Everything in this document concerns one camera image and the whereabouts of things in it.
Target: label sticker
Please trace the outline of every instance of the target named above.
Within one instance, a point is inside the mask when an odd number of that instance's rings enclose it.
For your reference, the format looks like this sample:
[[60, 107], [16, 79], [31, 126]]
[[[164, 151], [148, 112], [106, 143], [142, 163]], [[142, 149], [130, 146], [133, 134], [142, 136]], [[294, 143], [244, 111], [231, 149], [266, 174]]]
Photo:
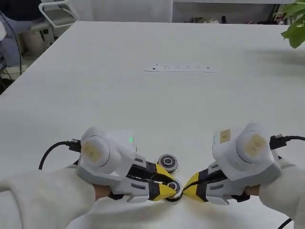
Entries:
[[219, 70], [210, 65], [203, 64], [155, 64], [146, 72], [190, 72], [190, 73], [218, 73]]
[[267, 142], [263, 137], [259, 134], [255, 134], [252, 136], [250, 141], [245, 146], [245, 151], [251, 156], [255, 157], [262, 151], [262, 149], [266, 146]]
[[220, 132], [220, 144], [230, 141], [231, 139], [231, 130], [223, 130]]
[[89, 141], [87, 141], [81, 149], [83, 154], [93, 163], [98, 162], [101, 158], [100, 152]]

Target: black cable on floor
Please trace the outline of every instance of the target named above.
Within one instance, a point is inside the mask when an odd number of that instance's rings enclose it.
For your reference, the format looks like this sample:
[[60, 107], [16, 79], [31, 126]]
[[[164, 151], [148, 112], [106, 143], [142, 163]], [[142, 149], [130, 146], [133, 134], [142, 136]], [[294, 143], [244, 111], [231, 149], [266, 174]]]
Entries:
[[22, 57], [21, 57], [21, 52], [20, 52], [18, 40], [17, 40], [17, 35], [16, 35], [15, 31], [13, 30], [13, 28], [10, 26], [9, 22], [5, 19], [5, 16], [3, 15], [3, 13], [1, 11], [0, 11], [0, 16], [3, 18], [5, 23], [7, 23], [8, 27], [10, 28], [10, 30], [13, 32], [13, 34], [15, 36], [15, 41], [16, 41], [17, 48], [18, 48], [18, 53], [19, 53], [19, 70], [20, 70], [19, 76], [21, 76], [21, 74], [22, 74]]
[[9, 74], [8, 70], [6, 70], [6, 68], [4, 68], [3, 70], [6, 72], [7, 75], [9, 75], [9, 78], [10, 78], [11, 80], [13, 80], [12, 77], [11, 77], [11, 75]]

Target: hand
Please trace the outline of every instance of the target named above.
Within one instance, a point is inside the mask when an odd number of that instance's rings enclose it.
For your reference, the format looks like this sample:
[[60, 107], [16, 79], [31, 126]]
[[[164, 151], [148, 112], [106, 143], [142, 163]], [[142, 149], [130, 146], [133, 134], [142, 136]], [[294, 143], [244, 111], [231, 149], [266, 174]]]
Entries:
[[95, 189], [95, 201], [110, 195], [111, 190], [108, 186], [93, 185], [93, 187]]
[[258, 196], [259, 195], [259, 185], [253, 187], [246, 187], [245, 192], [250, 196]]

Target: green plant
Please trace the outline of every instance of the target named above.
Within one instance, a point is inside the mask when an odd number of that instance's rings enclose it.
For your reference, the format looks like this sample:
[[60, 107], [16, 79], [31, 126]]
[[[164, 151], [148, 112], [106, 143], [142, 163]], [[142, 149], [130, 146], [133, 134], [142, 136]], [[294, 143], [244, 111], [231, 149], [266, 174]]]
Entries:
[[286, 5], [282, 12], [284, 12], [283, 19], [291, 18], [293, 23], [281, 34], [295, 49], [305, 41], [305, 0], [297, 0]]

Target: plant leaf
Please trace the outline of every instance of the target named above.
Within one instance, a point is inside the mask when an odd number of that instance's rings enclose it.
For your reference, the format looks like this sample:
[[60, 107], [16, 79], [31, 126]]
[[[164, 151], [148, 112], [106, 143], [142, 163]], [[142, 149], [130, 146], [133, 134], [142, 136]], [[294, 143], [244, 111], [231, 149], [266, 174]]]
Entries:
[[292, 7], [290, 7], [286, 12], [285, 18], [289, 18], [291, 16], [297, 17], [300, 15], [301, 11], [305, 10], [305, 5], [304, 4], [293, 4]]
[[290, 36], [293, 35], [293, 31], [297, 28], [297, 26], [300, 26], [302, 24], [305, 24], [305, 15], [303, 15], [302, 17], [297, 19], [294, 23], [292, 23], [285, 32], [281, 33], [281, 35], [284, 38], [289, 39]]
[[290, 46], [294, 49], [299, 47], [305, 41], [305, 25], [301, 27], [296, 26], [289, 36]]
[[285, 13], [287, 11], [290, 11], [290, 9], [295, 6], [295, 3], [287, 4], [281, 9], [281, 13]]

